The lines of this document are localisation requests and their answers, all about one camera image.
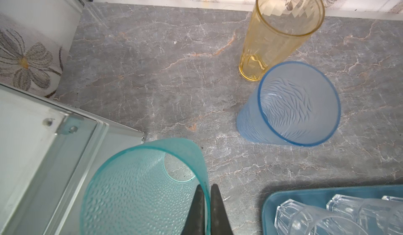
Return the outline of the yellow plastic cup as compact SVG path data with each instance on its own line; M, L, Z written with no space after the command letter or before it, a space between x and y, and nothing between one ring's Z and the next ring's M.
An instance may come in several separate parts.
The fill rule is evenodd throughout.
M239 72L259 81L296 51L324 22L322 0L256 0Z

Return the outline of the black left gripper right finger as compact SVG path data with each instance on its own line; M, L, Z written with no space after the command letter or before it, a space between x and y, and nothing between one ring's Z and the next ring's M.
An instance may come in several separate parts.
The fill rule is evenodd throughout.
M217 184L211 187L211 235L233 235Z

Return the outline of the blue plastic cup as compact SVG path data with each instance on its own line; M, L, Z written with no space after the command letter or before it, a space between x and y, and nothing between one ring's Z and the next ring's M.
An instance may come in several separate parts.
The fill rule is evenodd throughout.
M271 68L238 113L248 141L312 147L330 139L341 119L333 83L315 67L287 61Z

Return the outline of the clear ribbed glass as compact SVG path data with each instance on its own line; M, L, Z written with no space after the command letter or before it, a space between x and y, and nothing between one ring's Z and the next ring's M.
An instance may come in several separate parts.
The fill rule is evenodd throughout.
M403 202L403 197L383 196L382 200Z
M357 223L323 208L288 199L277 207L274 226L280 235L365 235Z
M326 209L360 225L369 235L401 235L403 203L336 194Z

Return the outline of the teal plastic tray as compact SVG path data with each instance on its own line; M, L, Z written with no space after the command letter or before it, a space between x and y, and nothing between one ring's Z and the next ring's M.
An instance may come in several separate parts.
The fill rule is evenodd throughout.
M264 235L276 235L274 222L277 207L288 199L301 202L306 205L312 205L325 208L326 204L336 194L359 197L359 198L382 198L383 196L392 196L402 198L402 185L377 185L362 187L336 187L336 188L318 188L318 189L300 189L275 192L264 201L261 211L262 233Z

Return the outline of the green plastic cup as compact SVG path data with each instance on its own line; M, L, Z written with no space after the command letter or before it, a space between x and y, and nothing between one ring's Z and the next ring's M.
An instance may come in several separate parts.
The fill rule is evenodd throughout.
M188 222L196 190L201 226ZM83 198L83 235L194 235L211 232L211 196L203 152L185 138L125 149L102 164Z

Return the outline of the silver metal case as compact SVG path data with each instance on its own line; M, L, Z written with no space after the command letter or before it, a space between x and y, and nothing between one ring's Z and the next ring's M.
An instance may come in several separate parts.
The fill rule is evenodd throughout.
M1 234L78 235L85 190L143 132L1 85Z

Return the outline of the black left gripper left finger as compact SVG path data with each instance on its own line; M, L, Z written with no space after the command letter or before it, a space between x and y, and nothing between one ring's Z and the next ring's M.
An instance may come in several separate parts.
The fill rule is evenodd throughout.
M205 234L205 196L201 185L196 187L194 198L188 212L181 235Z

